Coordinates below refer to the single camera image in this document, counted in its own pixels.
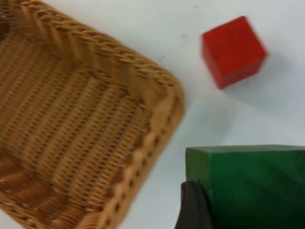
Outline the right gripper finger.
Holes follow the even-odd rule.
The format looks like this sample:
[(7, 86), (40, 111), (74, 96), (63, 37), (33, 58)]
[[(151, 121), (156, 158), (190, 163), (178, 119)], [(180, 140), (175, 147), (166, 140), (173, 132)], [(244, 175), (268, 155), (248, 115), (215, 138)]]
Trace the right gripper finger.
[(175, 229), (213, 229), (211, 206), (203, 186), (196, 181), (181, 184), (181, 208)]

